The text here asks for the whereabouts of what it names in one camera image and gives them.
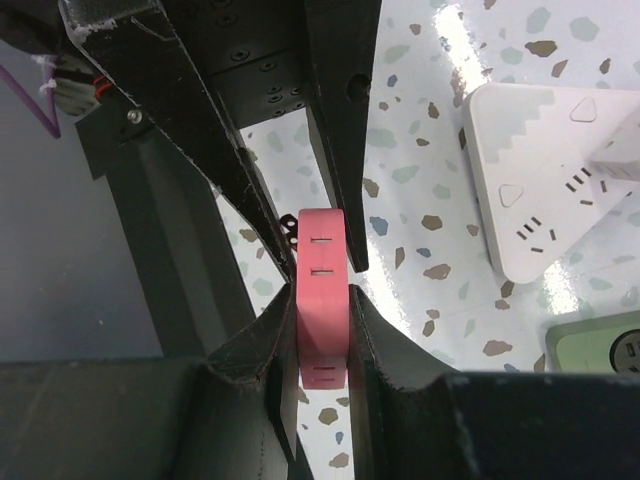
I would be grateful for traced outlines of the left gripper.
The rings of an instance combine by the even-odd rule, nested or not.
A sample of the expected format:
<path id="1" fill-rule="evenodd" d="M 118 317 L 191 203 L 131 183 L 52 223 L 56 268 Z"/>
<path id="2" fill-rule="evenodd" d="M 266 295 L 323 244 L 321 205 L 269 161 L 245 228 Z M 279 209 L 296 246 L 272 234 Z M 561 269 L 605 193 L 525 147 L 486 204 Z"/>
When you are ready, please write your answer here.
<path id="1" fill-rule="evenodd" d="M 295 260 L 240 129 L 304 105 L 299 1 L 62 1 L 72 44 L 141 108 L 258 234 L 286 278 Z M 379 1 L 306 1 L 311 145 L 369 268 L 362 181 Z"/>

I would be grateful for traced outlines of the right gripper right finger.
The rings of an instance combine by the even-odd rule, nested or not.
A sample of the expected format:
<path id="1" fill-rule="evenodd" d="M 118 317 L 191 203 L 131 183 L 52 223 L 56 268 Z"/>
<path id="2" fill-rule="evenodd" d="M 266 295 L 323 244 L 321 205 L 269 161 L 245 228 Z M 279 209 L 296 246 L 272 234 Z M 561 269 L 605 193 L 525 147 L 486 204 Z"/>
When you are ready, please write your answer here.
<path id="1" fill-rule="evenodd" d="M 349 294 L 357 478 L 638 477 L 637 376 L 458 371 Z"/>

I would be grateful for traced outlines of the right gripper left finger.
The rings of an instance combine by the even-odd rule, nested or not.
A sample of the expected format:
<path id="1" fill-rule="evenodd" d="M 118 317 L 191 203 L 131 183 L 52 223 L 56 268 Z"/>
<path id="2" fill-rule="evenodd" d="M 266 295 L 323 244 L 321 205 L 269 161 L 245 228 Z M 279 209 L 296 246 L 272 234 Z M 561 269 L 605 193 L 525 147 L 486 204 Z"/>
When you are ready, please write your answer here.
<path id="1" fill-rule="evenodd" d="M 209 357 L 5 363 L 5 479 L 296 479 L 295 300 Z"/>

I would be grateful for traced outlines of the pink plug adapter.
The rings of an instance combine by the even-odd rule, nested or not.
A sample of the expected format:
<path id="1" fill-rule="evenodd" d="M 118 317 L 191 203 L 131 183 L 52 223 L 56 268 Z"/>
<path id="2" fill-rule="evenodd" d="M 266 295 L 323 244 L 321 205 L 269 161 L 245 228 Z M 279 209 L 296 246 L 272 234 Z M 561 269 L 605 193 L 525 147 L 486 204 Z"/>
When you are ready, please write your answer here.
<path id="1" fill-rule="evenodd" d="M 298 218 L 296 334 L 307 390 L 345 385 L 350 343 L 348 258 L 340 209 L 303 209 Z"/>

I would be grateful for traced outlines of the white triangular power strip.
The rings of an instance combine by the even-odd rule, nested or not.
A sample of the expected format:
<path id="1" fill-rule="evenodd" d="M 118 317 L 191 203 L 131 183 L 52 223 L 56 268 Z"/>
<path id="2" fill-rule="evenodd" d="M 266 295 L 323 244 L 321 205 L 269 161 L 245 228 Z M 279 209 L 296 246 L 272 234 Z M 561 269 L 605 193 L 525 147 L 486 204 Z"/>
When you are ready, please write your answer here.
<path id="1" fill-rule="evenodd" d="M 463 130 L 496 271 L 533 282 L 638 188 L 589 163 L 636 109 L 636 91 L 487 83 L 468 95 Z"/>

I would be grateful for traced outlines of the white plug adapter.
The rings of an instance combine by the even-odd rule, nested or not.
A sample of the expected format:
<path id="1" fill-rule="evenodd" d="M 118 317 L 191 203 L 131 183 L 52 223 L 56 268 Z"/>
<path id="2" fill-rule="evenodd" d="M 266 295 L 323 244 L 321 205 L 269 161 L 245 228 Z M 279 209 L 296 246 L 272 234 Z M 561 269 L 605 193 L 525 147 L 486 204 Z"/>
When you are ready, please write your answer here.
<path id="1" fill-rule="evenodd" d="M 639 109 L 636 109 L 594 151 L 589 163 L 611 178 L 639 182 L 639 139 Z"/>

